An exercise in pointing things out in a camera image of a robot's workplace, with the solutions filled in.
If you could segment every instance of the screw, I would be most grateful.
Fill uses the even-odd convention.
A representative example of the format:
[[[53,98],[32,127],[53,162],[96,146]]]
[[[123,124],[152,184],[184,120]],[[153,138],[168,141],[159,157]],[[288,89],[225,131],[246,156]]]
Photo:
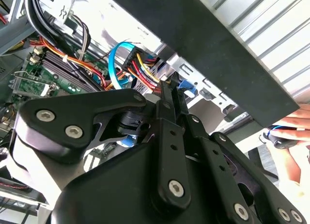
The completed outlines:
[[[36,114],[40,121],[50,122],[55,119],[55,114],[49,110],[40,110]]]
[[[238,216],[244,221],[248,220],[248,212],[241,204],[239,203],[234,204],[234,211],[236,211]]]
[[[194,121],[194,122],[197,122],[197,123],[199,123],[199,119],[198,119],[197,117],[195,117],[195,116],[192,116],[192,119],[193,119],[193,121]]]
[[[184,195],[184,188],[182,184],[176,180],[171,180],[169,182],[169,190],[176,197],[182,197]]]
[[[299,223],[302,223],[302,218],[300,217],[300,215],[294,211],[294,210],[291,210],[291,213],[292,213],[292,216],[299,222]]]
[[[70,138],[80,138],[83,135],[83,130],[78,126],[68,126],[65,133]]]
[[[291,219],[290,219],[290,216],[287,214],[287,212],[285,212],[283,209],[279,208],[278,209],[279,211],[279,214],[281,215],[281,217],[286,220],[287,222],[290,222]]]
[[[163,105],[167,108],[170,109],[170,105],[167,102],[164,102]]]
[[[135,98],[136,100],[138,100],[138,101],[142,101],[142,98],[141,98],[141,96],[139,96],[139,95],[134,95],[134,98]]]
[[[224,137],[223,135],[219,135],[218,137],[219,137],[223,142],[226,141],[226,139],[225,139],[225,137]]]

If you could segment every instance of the finger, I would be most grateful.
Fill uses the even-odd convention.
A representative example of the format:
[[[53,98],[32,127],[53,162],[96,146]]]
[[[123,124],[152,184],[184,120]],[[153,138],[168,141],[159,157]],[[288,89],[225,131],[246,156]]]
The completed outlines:
[[[310,104],[300,104],[299,106],[302,110],[310,111]]]
[[[310,111],[299,109],[292,114],[288,115],[287,117],[295,117],[295,118],[310,118]]]
[[[298,131],[298,130],[276,129],[271,130],[270,134],[279,138],[310,142],[310,130]]]
[[[295,128],[310,128],[310,119],[284,117],[277,121],[274,125],[295,127]]]

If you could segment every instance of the corrugated metal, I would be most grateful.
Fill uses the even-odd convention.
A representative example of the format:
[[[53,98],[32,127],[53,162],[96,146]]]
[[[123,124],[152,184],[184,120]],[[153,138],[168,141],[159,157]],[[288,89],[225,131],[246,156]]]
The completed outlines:
[[[310,101],[310,0],[201,1],[298,102]]]

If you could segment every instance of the cable tie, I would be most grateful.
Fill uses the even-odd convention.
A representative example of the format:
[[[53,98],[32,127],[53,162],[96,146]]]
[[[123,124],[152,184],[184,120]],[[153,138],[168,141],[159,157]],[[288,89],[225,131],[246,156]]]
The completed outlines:
[[[67,63],[68,62],[68,54],[64,55],[64,57],[62,58],[62,61],[64,63]]]
[[[87,52],[83,52],[82,50],[78,49],[78,50],[77,50],[77,53],[78,53],[79,55],[81,55],[81,54],[82,54],[82,55],[85,55]]]

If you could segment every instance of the metal frame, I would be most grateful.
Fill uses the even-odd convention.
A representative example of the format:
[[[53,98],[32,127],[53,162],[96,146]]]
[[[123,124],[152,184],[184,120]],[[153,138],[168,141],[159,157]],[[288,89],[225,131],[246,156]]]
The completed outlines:
[[[198,83],[207,78],[263,127],[298,109],[199,0],[114,1],[197,69],[204,76]]]
[[[13,0],[8,23],[0,29],[0,55],[34,32],[26,16],[21,16],[23,0]]]

